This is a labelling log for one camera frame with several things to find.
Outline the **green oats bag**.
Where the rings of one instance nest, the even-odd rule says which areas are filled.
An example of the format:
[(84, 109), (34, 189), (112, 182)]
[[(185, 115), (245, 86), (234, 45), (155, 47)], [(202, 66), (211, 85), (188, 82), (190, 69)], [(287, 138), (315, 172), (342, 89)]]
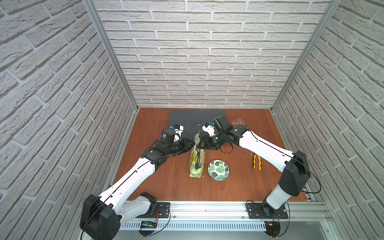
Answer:
[(205, 168), (206, 152), (205, 150), (199, 149), (198, 145), (201, 142), (200, 133), (197, 133), (194, 137), (195, 145), (192, 148), (190, 156), (190, 177), (201, 178)]

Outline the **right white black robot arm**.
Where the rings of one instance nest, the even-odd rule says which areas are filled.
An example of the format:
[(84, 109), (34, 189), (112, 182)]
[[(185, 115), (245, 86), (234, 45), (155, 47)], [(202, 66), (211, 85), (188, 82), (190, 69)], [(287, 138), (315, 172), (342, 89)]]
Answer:
[(257, 154), (282, 173), (277, 186), (262, 202), (265, 215), (274, 214), (291, 197), (299, 196), (311, 177), (305, 153), (280, 148), (256, 135), (248, 126), (233, 126), (225, 116), (205, 123), (202, 130), (207, 134), (201, 137), (199, 149), (215, 151), (225, 144), (234, 144)]

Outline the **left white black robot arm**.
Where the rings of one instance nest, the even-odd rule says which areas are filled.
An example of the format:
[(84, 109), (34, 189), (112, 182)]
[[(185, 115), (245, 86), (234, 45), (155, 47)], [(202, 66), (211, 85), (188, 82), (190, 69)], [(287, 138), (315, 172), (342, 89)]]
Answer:
[(94, 240), (111, 240), (121, 225), (132, 219), (151, 215), (156, 199), (143, 193), (125, 204), (128, 197), (151, 176), (168, 158), (187, 153), (194, 141), (182, 138), (170, 144), (158, 140), (146, 149), (135, 165), (114, 185), (98, 196), (90, 195), (83, 204), (80, 228)]

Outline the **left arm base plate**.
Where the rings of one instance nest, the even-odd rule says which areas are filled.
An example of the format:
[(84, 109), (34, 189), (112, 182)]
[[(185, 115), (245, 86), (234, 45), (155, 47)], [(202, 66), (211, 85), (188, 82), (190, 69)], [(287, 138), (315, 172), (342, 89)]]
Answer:
[(170, 217), (170, 202), (157, 202), (155, 206), (151, 206), (149, 211), (138, 218), (160, 218), (160, 219), (168, 219)]

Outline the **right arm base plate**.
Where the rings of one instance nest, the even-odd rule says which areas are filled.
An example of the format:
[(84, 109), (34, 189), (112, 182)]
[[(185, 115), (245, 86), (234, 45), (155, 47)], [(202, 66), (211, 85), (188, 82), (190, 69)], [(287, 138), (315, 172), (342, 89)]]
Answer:
[(273, 207), (269, 206), (266, 202), (255, 203), (252, 201), (247, 201), (245, 203), (245, 208), (250, 219), (288, 219), (288, 211), (285, 208), (285, 205), (282, 205), (280, 208), (275, 210)]

